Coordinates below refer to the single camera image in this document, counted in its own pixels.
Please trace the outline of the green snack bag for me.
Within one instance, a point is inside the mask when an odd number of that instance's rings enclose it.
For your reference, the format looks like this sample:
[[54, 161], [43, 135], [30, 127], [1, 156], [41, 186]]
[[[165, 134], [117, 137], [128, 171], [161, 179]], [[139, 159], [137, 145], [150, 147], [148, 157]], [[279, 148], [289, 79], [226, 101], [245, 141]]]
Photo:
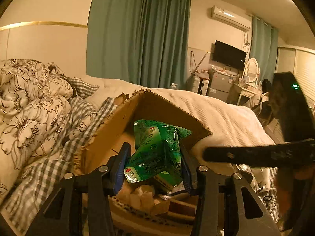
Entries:
[[133, 124], [135, 153], [125, 165], [127, 182], [156, 180], [170, 193], [182, 182], [180, 140], [190, 136], [188, 129], [154, 120], [137, 120]]

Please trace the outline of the white tissue packs in box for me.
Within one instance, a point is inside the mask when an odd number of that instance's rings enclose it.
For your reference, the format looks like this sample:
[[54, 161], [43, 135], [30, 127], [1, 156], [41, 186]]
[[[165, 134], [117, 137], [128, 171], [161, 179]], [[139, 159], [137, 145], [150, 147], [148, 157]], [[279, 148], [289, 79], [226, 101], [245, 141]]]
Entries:
[[135, 185], [123, 183], [116, 197], [134, 209], [150, 213], [155, 206], [155, 189], [151, 185]]

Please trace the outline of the grey white checkered sheet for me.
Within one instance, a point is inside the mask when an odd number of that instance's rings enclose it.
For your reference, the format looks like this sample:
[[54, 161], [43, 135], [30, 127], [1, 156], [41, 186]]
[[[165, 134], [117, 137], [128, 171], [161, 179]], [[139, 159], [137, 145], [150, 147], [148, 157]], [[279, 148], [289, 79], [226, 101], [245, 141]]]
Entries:
[[1, 215], [15, 235], [24, 235], [40, 207], [54, 186], [76, 163], [80, 147], [110, 112], [115, 109], [114, 99], [94, 100], [104, 86], [90, 85], [80, 79], [68, 81], [75, 90], [70, 98], [70, 111], [55, 135], [55, 142], [48, 142], [47, 154], [26, 166], [12, 189], [1, 200]]

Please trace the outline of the chair with clothes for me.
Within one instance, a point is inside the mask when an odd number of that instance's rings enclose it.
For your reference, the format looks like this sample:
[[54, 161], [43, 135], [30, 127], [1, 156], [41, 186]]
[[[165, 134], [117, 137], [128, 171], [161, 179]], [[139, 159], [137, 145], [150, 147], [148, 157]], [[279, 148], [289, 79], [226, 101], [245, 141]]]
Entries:
[[245, 104], [251, 109], [263, 127], [266, 127], [273, 119], [271, 106], [269, 105], [269, 91], [271, 82], [267, 79], [262, 82], [262, 93], [252, 96]]

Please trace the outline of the white fluffy blanket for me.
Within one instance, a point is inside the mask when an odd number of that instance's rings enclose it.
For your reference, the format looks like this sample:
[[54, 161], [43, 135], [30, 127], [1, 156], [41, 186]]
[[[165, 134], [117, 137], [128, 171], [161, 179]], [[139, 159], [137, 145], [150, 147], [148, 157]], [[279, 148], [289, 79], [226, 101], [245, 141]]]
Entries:
[[[100, 102], [115, 98], [116, 107], [142, 89], [139, 85], [119, 79], [103, 79], [104, 86], [94, 95]], [[215, 146], [267, 146], [273, 140], [266, 134], [256, 115], [247, 107], [227, 104], [216, 98], [201, 95], [193, 98], [197, 117], [209, 127], [211, 134], [196, 142], [190, 149], [197, 157], [205, 145]]]

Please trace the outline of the white dressing table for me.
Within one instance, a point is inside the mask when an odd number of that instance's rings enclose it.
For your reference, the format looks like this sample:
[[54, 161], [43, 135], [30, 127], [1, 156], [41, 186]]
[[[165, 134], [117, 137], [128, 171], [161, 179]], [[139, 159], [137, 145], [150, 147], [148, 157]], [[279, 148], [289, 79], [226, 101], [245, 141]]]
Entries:
[[250, 98], [255, 95], [260, 95], [262, 92], [258, 89], [248, 89], [241, 87], [238, 84], [233, 84], [230, 89], [230, 103], [234, 105], [244, 105]]

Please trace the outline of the brown cardboard box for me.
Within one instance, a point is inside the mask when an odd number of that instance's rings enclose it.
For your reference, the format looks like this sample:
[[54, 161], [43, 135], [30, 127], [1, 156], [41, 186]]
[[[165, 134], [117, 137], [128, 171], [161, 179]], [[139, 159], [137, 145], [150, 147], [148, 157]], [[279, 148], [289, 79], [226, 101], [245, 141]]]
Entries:
[[[190, 150], [196, 142], [211, 134], [197, 117], [193, 98], [201, 95], [173, 89], [142, 89], [118, 105], [101, 121], [100, 126], [81, 147], [81, 159], [76, 162], [77, 173], [90, 173], [118, 152], [124, 142], [134, 146], [133, 124], [139, 119], [156, 120], [184, 127], [192, 134], [184, 139]], [[114, 225], [136, 235], [190, 235], [192, 227], [151, 216], [119, 201], [109, 198]]]

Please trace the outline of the white oval vanity mirror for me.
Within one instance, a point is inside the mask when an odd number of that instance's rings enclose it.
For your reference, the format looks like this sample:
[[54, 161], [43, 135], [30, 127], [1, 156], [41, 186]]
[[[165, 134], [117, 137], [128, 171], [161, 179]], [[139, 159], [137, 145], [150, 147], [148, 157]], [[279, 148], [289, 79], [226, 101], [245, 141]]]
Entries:
[[255, 58], [250, 58], [244, 67], [242, 79], [247, 85], [256, 83], [260, 74], [260, 67]]

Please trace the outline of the grey cabinet under television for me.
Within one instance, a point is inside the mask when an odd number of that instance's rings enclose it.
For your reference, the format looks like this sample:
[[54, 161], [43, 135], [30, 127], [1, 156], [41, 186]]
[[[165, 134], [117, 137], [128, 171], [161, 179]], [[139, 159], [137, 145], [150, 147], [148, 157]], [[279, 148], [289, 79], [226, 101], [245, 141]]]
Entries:
[[227, 102], [229, 92], [236, 76], [213, 71], [209, 82], [207, 96]]

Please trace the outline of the green window curtain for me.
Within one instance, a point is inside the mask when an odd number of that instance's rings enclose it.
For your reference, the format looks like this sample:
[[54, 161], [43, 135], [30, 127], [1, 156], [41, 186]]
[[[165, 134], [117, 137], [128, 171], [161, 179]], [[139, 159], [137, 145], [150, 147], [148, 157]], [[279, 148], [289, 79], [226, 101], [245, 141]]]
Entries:
[[260, 68], [259, 81], [273, 81], [278, 52], [278, 29], [263, 19], [252, 18], [249, 58], [255, 58]]

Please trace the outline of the floral black white duvet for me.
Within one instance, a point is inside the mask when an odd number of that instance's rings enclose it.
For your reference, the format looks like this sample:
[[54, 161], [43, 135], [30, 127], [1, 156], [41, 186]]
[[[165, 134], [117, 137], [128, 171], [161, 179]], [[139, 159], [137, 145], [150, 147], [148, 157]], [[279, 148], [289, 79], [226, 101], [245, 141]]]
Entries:
[[1, 200], [24, 168], [47, 154], [74, 95], [53, 62], [1, 61]]

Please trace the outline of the white air conditioner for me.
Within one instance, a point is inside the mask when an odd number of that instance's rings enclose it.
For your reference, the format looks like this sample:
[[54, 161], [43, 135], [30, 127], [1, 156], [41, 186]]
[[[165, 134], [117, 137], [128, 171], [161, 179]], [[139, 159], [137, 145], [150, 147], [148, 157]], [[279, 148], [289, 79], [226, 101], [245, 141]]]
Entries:
[[222, 9], [214, 5], [211, 9], [211, 18], [220, 22], [231, 25], [242, 31], [249, 31], [251, 29], [251, 21], [241, 17], [233, 12]]

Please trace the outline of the large green curtain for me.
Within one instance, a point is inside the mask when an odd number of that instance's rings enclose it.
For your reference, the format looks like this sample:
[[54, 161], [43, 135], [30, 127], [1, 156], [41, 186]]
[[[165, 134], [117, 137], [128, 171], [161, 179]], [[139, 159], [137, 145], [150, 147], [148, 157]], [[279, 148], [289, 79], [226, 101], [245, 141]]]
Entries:
[[86, 72], [150, 87], [183, 88], [191, 0], [92, 0]]

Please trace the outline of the black wall television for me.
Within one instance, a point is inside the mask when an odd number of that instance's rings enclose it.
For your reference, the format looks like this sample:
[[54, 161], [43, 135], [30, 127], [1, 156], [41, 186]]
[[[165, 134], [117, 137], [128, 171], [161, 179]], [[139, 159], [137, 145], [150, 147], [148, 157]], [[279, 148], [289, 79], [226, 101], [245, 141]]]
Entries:
[[212, 59], [239, 71], [243, 71], [247, 53], [221, 41], [215, 42]]

